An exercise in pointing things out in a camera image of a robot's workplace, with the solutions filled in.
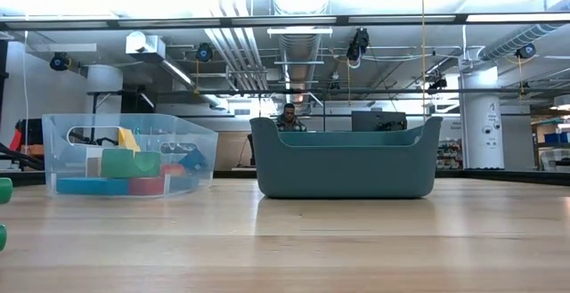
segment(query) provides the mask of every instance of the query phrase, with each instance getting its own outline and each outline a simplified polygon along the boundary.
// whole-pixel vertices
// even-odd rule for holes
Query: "pillar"
[[[461,88],[498,88],[494,64],[461,70]],[[463,166],[504,169],[501,105],[497,93],[460,94]]]
[[[93,65],[89,66],[87,73],[87,92],[116,92],[123,89],[123,72],[112,66]],[[95,129],[94,138],[108,137],[112,140],[118,139],[118,130],[114,128],[119,125],[119,114],[121,112],[122,97],[120,95],[110,95],[105,98],[106,94],[100,94],[97,102],[100,103],[97,108],[97,115],[104,115],[97,118],[96,122],[89,120],[89,126],[105,126],[105,128]],[[93,96],[87,96],[85,102],[85,113],[93,113]],[[91,130],[86,129],[85,136],[91,136]]]

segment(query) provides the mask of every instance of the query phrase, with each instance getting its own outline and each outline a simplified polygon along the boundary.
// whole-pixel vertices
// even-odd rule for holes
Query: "ceiling duct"
[[[158,64],[189,91],[196,89],[196,84],[186,75],[182,68],[167,56],[167,46],[158,36],[146,36],[141,31],[135,31],[126,37],[126,54],[138,61]],[[227,109],[227,102],[214,95],[201,94],[200,98],[210,104],[211,108]]]
[[[562,0],[558,4],[552,6],[549,12],[570,12],[570,0]],[[552,31],[564,26],[565,24],[535,24],[530,27],[515,30],[513,33],[505,36],[495,44],[488,45],[477,54],[480,61],[493,61],[500,57],[514,53],[526,45],[531,44],[536,39],[544,37]]]
[[[319,15],[325,14],[329,4],[329,0],[321,0],[319,4],[315,5],[310,11],[290,9],[287,2],[283,3],[281,0],[273,0],[273,8],[275,15]],[[289,34],[281,35],[279,38],[279,47],[281,51],[281,58],[283,61],[296,61],[300,64],[284,64],[283,74],[285,81],[289,82],[288,88],[293,89],[309,89],[314,76],[314,64],[308,64],[310,61],[316,61],[321,46],[321,35],[317,34]],[[306,96],[302,94],[287,95],[291,102],[305,103]]]

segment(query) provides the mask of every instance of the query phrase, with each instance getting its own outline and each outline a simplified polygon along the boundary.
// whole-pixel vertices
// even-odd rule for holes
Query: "clear plastic bin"
[[[217,133],[174,116],[48,114],[42,127],[52,196],[163,197],[212,183]]]

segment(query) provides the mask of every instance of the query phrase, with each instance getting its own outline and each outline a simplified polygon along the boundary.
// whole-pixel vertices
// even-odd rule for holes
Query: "person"
[[[275,120],[275,125],[280,132],[306,132],[306,126],[295,116],[295,105],[285,104],[283,113]],[[249,147],[251,148],[251,159],[249,164],[256,165],[256,153],[253,148],[253,135],[248,134]]]
[[[306,132],[306,126],[295,116],[295,105],[285,104],[283,113],[275,120],[280,132]]]

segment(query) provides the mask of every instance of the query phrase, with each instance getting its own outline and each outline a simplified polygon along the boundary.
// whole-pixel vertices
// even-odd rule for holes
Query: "table surface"
[[[570,188],[437,179],[417,200],[172,199],[0,206],[0,292],[570,292]]]

